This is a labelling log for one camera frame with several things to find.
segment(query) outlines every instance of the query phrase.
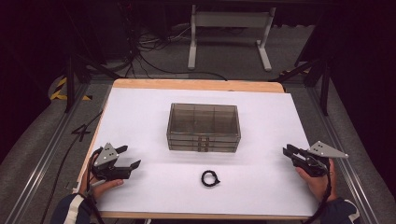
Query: striped jacket sleeve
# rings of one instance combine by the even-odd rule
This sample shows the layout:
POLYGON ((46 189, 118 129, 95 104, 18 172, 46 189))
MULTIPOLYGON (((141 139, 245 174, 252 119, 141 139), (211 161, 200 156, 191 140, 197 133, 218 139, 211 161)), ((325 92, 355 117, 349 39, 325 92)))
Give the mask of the striped jacket sleeve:
POLYGON ((327 203, 320 217, 321 224, 360 224, 360 213, 355 204, 338 198, 327 203))
POLYGON ((79 194, 67 195, 56 206, 50 223, 90 223, 92 210, 86 200, 79 194))

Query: white paper sheet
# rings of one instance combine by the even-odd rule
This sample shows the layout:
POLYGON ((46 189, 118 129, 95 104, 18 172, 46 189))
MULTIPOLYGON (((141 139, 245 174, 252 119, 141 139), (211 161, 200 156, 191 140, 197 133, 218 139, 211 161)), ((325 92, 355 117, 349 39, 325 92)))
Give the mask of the white paper sheet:
POLYGON ((312 216, 318 206, 282 153, 286 144, 309 147, 287 93, 113 88, 93 149, 107 142, 128 146, 116 166, 142 162, 100 199, 100 211, 312 216), (236 153, 169 150, 172 103, 237 105, 236 153), (221 181, 214 188, 201 183, 206 170, 221 181))

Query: black ring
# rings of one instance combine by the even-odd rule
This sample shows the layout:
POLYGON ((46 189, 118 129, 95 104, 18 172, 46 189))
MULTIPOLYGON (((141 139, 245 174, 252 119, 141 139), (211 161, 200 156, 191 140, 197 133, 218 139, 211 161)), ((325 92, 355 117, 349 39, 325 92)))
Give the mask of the black ring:
POLYGON ((214 171, 211 171, 211 170, 207 170, 207 171, 205 171, 205 172, 202 174, 201 181, 202 181, 202 183, 203 183, 205 186, 207 186, 207 187, 216 186, 216 185, 220 182, 219 179, 218 179, 218 176, 216 175, 216 173, 215 173, 214 171), (205 182, 205 175, 206 175, 206 174, 212 174, 213 177, 215 177, 215 182, 214 182, 213 184, 207 184, 207 183, 205 182))

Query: transparent gray storage box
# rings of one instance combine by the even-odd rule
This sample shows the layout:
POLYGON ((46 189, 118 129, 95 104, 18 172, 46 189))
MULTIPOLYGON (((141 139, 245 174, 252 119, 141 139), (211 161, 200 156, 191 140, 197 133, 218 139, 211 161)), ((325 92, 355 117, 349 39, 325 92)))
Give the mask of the transparent gray storage box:
POLYGON ((166 136, 171 150, 235 152, 241 139, 236 105, 172 104, 166 136))

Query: hand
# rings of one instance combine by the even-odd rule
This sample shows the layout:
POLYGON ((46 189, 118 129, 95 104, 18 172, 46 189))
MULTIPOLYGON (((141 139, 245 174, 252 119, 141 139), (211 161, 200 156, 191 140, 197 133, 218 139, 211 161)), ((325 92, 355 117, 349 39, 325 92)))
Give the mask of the hand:
MULTIPOLYGON (((84 194, 87 189, 87 173, 88 173, 88 171, 86 169, 84 172, 84 175, 81 178, 81 185, 78 190, 78 193, 80 193, 80 194, 84 194)), ((92 180, 90 181, 90 184, 96 183, 98 181, 99 181, 98 179, 93 177, 92 180)), ((95 188, 93 188, 93 198, 95 200, 98 200, 107 190, 113 189, 116 186, 120 186, 122 184, 123 184, 123 180, 115 179, 115 180, 107 181, 99 186, 96 186, 95 188)))
MULTIPOLYGON (((306 171, 303 168, 296 167, 295 169, 297 173, 300 175, 300 177, 306 181, 309 189, 315 195, 317 200, 321 202, 327 188, 327 182, 328 182, 327 176, 325 175, 321 177, 311 177, 309 174, 306 173, 306 171)), ((330 180, 332 182, 332 192, 329 198, 327 199, 327 202, 337 199, 337 194, 335 190, 335 168, 334 168, 334 161, 332 159, 330 159, 330 180)))

